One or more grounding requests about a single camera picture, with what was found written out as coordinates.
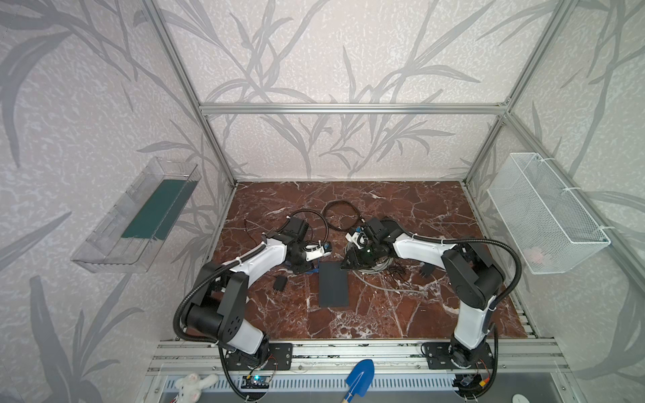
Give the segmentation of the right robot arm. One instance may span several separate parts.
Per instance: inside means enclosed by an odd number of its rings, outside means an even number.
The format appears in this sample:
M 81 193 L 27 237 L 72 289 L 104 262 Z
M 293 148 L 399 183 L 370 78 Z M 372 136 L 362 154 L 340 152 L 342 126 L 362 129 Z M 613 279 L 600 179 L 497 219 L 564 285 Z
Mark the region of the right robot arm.
M 514 248 L 488 238 L 428 238 L 407 231 L 392 218 L 371 218 L 349 230 L 345 238 L 344 270 L 369 270 L 382 260 L 394 259 L 443 269 L 460 300 L 448 357 L 460 369 L 468 369 L 484 357 L 492 315 L 522 277 L 522 260 Z M 508 286 L 503 285 L 505 274 L 492 258 L 490 246 L 512 257 L 515 272 Z

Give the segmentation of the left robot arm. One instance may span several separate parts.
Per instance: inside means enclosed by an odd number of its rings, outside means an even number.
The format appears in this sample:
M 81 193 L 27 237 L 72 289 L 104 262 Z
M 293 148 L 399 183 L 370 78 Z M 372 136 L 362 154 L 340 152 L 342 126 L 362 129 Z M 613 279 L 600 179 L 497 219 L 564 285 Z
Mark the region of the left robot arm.
M 289 216 L 275 231 L 264 234 L 249 252 L 216 265 L 203 265 L 193 288 L 173 317 L 176 337 L 197 343 L 215 343 L 261 361 L 268 354 L 268 337 L 245 319 L 248 289 L 271 269 L 287 263 L 308 272 L 312 262 L 331 254 L 327 240 L 307 241 L 308 223 Z

